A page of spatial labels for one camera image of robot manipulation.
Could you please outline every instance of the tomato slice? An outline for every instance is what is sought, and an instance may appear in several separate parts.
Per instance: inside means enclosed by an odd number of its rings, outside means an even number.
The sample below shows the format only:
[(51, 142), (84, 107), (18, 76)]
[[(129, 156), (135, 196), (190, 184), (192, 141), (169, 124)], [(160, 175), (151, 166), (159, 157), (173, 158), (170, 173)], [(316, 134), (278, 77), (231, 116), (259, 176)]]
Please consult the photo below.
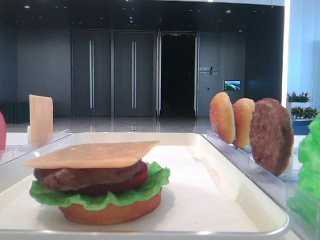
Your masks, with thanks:
[(143, 184), (148, 178), (148, 166), (145, 162), (142, 162), (141, 170), (138, 171), (132, 178), (117, 183), (117, 184), (97, 184), (79, 189), (75, 192), (81, 194), (105, 194), (107, 192), (123, 192), (133, 189)]

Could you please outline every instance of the bottom bun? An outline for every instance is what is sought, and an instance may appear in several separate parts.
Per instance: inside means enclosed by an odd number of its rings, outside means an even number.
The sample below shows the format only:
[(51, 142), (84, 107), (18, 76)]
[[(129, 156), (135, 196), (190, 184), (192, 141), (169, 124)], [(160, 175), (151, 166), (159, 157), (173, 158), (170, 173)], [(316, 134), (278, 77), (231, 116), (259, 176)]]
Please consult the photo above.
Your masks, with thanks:
[(69, 221), (77, 224), (111, 225), (138, 219), (155, 210), (160, 202), (161, 190), (157, 195), (146, 201), (136, 201), (126, 206), (116, 206), (111, 203), (105, 209), (98, 211), (86, 210), (80, 204), (59, 208)]

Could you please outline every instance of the door handle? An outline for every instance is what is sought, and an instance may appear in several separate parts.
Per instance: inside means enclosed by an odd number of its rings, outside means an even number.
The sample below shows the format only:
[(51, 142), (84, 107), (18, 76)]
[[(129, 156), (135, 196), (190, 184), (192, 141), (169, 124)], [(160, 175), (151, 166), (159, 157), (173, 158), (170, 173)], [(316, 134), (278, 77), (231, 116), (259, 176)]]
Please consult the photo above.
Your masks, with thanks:
[(137, 108), (137, 42), (134, 41), (134, 109)]
[(95, 82), (96, 82), (96, 74), (95, 74), (95, 41), (92, 40), (92, 108), (94, 109), (96, 106), (96, 96), (95, 96)]
[(135, 109), (135, 42), (132, 41), (131, 50), (131, 108)]
[(93, 109), (93, 95), (92, 95), (92, 83), (93, 83), (93, 76), (92, 76), (92, 40), (89, 41), (89, 95), (90, 95), (90, 108)]

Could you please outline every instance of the gray door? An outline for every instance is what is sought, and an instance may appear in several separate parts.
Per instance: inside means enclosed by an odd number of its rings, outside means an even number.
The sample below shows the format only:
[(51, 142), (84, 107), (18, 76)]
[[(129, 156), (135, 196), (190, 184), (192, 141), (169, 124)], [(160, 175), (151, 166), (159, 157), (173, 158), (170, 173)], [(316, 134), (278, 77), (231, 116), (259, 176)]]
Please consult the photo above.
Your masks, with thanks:
[(72, 32), (72, 99), (75, 117), (111, 116), (110, 32)]
[(153, 34), (116, 32), (115, 116), (153, 116)]

